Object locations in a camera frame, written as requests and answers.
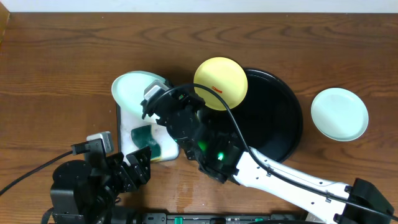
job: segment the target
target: black power cord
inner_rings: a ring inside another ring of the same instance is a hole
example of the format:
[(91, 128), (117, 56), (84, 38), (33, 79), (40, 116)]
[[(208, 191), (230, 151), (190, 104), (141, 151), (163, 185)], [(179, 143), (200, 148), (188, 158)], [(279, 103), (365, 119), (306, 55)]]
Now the black power cord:
[(42, 216), (42, 221), (40, 224), (47, 224), (50, 220), (51, 214), (54, 211), (54, 208), (48, 209)]
[(325, 192), (323, 192), (323, 191), (321, 191), (321, 190), (314, 189), (314, 188), (312, 188), (312, 187), (303, 185), (303, 184), (301, 184), (301, 183), (298, 183), (298, 182), (296, 182), (296, 181), (294, 181), (294, 180), (289, 179), (288, 177), (285, 177), (285, 176), (283, 176), (283, 175), (281, 175), (281, 174), (275, 172), (271, 167), (265, 166), (265, 165), (256, 157), (256, 155), (254, 155), (253, 150), (252, 150), (250, 147), (248, 147), (248, 145), (246, 144), (246, 142), (245, 142), (245, 140), (244, 140), (244, 138), (243, 138), (243, 135), (242, 135), (242, 133), (241, 133), (241, 130), (239, 129), (239, 126), (238, 126), (238, 124), (236, 123), (235, 118), (234, 118), (234, 116), (232, 115), (232, 112), (231, 112), (229, 106), (227, 105), (227, 103), (225, 102), (225, 100), (223, 100), (222, 97), (220, 97), (219, 94), (215, 93), (212, 89), (210, 89), (210, 88), (208, 88), (208, 87), (206, 87), (206, 86), (204, 86), (204, 85), (196, 84), (196, 83), (188, 83), (188, 84), (183, 84), (183, 85), (180, 85), (180, 86), (176, 86), (176, 87), (170, 88), (170, 89), (168, 89), (167, 91), (165, 91), (162, 95), (160, 95), (157, 99), (155, 99), (153, 102), (149, 102), (148, 108), (152, 108), (153, 106), (156, 106), (157, 102), (158, 102), (162, 97), (164, 97), (165, 95), (170, 94), (172, 91), (179, 90), (179, 89), (193, 88), (193, 87), (197, 87), (197, 88), (201, 88), (201, 89), (203, 89), (203, 90), (206, 90), (207, 92), (209, 92), (209, 93), (211, 93), (213, 96), (215, 96), (215, 97), (224, 105), (224, 107), (225, 107), (225, 109), (226, 109), (226, 111), (227, 111), (229, 117), (231, 118), (231, 121), (232, 121), (232, 123), (233, 123), (233, 126), (235, 127), (235, 130), (236, 130), (236, 132), (237, 132), (237, 134), (238, 134), (240, 140), (242, 141), (242, 144), (243, 144), (245, 150), (247, 150), (247, 152), (250, 154), (250, 156), (253, 158), (253, 160), (254, 160), (261, 168), (263, 168), (265, 171), (267, 171), (269, 174), (274, 175), (274, 176), (277, 177), (278, 179), (283, 180), (284, 182), (286, 182), (286, 183), (288, 183), (288, 184), (292, 184), (292, 185), (295, 186), (295, 187), (299, 187), (299, 188), (304, 189), (304, 190), (307, 190), (307, 191), (309, 191), (309, 192), (311, 192), (311, 193), (314, 193), (314, 194), (317, 194), (317, 195), (321, 195), (321, 196), (324, 196), (324, 197), (326, 197), (326, 198), (328, 198), (328, 199), (333, 199), (333, 200), (336, 200), (336, 201), (338, 201), (338, 202), (342, 202), (342, 203), (345, 203), (345, 204), (347, 204), (347, 205), (351, 205), (351, 206), (354, 206), (354, 207), (356, 207), (356, 208), (359, 208), (359, 209), (362, 209), (362, 210), (365, 210), (365, 211), (368, 211), (368, 212), (371, 212), (371, 213), (375, 213), (375, 214), (380, 215), (380, 216), (382, 216), (382, 217), (385, 217), (385, 218), (389, 218), (389, 219), (398, 221), (398, 217), (396, 217), (396, 216), (388, 215), (388, 214), (385, 214), (385, 213), (376, 211), (376, 210), (374, 210), (374, 209), (371, 209), (371, 208), (368, 208), (368, 207), (364, 207), (364, 206), (362, 206), (362, 205), (358, 205), (358, 204), (355, 204), (355, 203), (353, 203), (353, 202), (349, 202), (349, 201), (348, 201), (347, 199), (345, 199), (345, 198), (337, 197), (337, 196), (335, 196), (335, 195), (331, 195), (331, 194), (325, 193)]
[(7, 190), (9, 190), (12, 186), (18, 184), (21, 180), (23, 180), (23, 179), (25, 179), (26, 177), (28, 177), (28, 176), (30, 176), (30, 175), (36, 173), (37, 171), (43, 169), (44, 167), (47, 167), (47, 166), (53, 164), (55, 161), (58, 161), (58, 160), (64, 158), (65, 156), (68, 156), (68, 155), (72, 154), (72, 152), (73, 152), (73, 151), (66, 152), (66, 153), (62, 154), (61, 156), (58, 156), (58, 157), (56, 157), (56, 158), (54, 158), (54, 159), (52, 159), (52, 160), (46, 162), (45, 164), (39, 166), (38, 168), (36, 168), (36, 169), (34, 169), (34, 170), (32, 170), (32, 171), (29, 171), (29, 172), (27, 172), (26, 174), (20, 176), (18, 179), (12, 181), (11, 184), (9, 184), (9, 185), (7, 185), (5, 188), (3, 188), (3, 189), (0, 191), (0, 196), (2, 196), (2, 195), (3, 195)]

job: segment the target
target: green sponge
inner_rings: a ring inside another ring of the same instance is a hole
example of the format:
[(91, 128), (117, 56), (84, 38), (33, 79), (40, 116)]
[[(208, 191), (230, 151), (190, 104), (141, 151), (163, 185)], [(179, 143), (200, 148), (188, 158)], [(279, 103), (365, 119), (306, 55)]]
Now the green sponge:
[(151, 150), (151, 160), (160, 159), (160, 155), (162, 153), (160, 150), (160, 145), (153, 138), (150, 130), (151, 125), (145, 125), (131, 130), (132, 142), (138, 147), (138, 149), (149, 146)]

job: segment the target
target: red mark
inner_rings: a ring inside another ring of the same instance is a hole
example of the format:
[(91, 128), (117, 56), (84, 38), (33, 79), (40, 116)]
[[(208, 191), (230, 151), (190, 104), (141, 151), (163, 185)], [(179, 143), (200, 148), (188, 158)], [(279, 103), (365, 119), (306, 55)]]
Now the red mark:
[(214, 91), (217, 91), (217, 92), (219, 92), (219, 93), (223, 93), (223, 91), (221, 91), (221, 90), (219, 90), (219, 89), (217, 89), (216, 87), (214, 87), (214, 86), (212, 86), (211, 87)]

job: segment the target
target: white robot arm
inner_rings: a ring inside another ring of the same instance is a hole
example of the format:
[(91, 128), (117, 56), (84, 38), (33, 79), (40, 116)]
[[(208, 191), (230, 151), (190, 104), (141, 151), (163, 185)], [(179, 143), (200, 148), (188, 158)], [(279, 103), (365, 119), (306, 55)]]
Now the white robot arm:
[[(253, 151), (265, 166), (271, 167), (274, 172), (278, 172), (291, 180), (341, 198), (347, 199), (349, 196), (349, 193), (345, 192), (348, 184), (313, 177), (275, 162), (255, 149)], [(241, 185), (276, 195), (314, 214), (325, 223), (335, 224), (336, 222), (333, 220), (335, 214), (342, 214), (346, 206), (345, 203), (326, 199), (321, 195), (293, 186), (274, 175), (268, 174), (266, 170), (259, 167), (248, 152), (243, 153), (236, 168), (239, 169), (239, 172), (233, 177)]]

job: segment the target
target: green connector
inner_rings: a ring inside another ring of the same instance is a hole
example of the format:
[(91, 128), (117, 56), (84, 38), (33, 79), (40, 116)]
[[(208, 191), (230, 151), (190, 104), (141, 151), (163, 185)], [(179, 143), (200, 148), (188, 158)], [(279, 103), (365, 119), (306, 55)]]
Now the green connector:
[(175, 217), (174, 224), (182, 224), (182, 217)]

